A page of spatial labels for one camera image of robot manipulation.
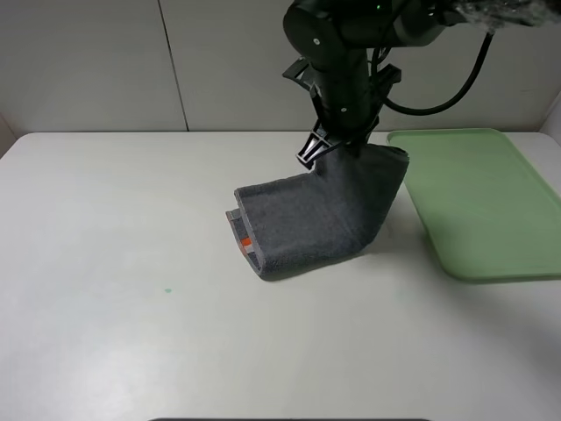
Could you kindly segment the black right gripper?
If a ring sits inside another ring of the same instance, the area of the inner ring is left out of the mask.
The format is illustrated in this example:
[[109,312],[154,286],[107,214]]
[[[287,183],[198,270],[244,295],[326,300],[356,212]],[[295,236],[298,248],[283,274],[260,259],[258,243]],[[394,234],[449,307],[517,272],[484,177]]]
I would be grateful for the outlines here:
[[366,56],[302,56],[282,76],[308,91],[316,112],[316,122],[296,155],[311,170],[319,158],[342,145],[348,145],[350,156],[360,156],[380,121],[382,97],[401,81],[401,70],[388,64],[378,73],[370,69]]

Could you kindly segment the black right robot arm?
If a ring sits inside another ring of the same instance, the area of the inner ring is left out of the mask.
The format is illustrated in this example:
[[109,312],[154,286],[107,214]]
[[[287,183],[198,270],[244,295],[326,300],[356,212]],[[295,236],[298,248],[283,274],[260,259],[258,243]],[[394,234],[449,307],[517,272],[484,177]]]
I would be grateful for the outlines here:
[[[297,160],[312,169],[341,146],[359,151],[388,107],[426,117],[459,103],[477,80],[494,34],[506,25],[539,27],[560,20],[558,1],[294,1],[283,18],[284,33],[299,58],[283,77],[308,91],[316,112]],[[448,27],[486,30],[466,81],[449,100],[416,109],[389,98],[401,70],[382,62],[392,49],[423,47]]]

